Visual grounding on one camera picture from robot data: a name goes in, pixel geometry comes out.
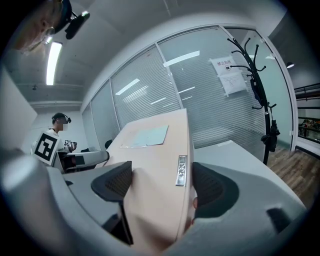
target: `black coat rack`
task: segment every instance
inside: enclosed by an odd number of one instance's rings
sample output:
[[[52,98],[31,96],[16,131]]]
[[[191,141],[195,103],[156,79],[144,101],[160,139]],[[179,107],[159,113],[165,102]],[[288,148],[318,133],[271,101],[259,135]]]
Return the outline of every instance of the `black coat rack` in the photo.
[[[256,67],[256,56],[258,52],[259,45],[257,44],[255,47],[255,53],[254,53],[254,58],[253,61],[250,58],[249,54],[247,53],[247,43],[250,41],[250,37],[244,44],[244,49],[241,47],[241,45],[237,42],[236,39],[233,38],[233,41],[230,40],[229,38],[227,39],[231,43],[233,43],[239,50],[234,50],[231,53],[240,53],[242,56],[245,58],[246,62],[248,63],[249,67],[247,66],[242,66],[242,65],[231,65],[230,67],[242,67],[246,68],[251,74],[247,74],[247,77],[251,77],[250,79],[250,84],[251,88],[254,93],[254,98],[259,102],[260,107],[252,107],[254,110],[261,110],[264,108],[264,119],[265,119],[265,135],[262,136],[261,141],[265,144],[265,150],[264,150],[264,157],[263,157],[263,163],[267,165],[268,162],[268,157],[269,157],[269,151],[274,152],[276,149],[277,145],[277,136],[280,134],[278,128],[277,128],[277,123],[276,120],[273,120],[272,117],[272,108],[274,108],[277,104],[274,104],[270,106],[267,97],[266,97],[266,92],[264,90],[264,86],[261,82],[261,79],[259,77],[258,72],[263,71],[266,66],[263,66],[262,69],[257,69]],[[271,119],[272,119],[272,126],[270,126],[270,114],[268,111],[268,108],[270,108],[271,112]]]

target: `railing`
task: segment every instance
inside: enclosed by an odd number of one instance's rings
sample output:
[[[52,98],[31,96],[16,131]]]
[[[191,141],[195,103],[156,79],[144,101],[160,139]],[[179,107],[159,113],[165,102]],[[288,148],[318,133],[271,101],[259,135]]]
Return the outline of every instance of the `railing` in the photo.
[[[299,109],[300,110],[301,109],[317,110],[317,109],[320,109],[320,107],[298,107],[298,111]],[[305,117],[305,116],[299,116],[298,118],[299,118],[298,137],[320,144],[320,118]]]
[[[320,99],[320,82],[294,89],[297,101]]]

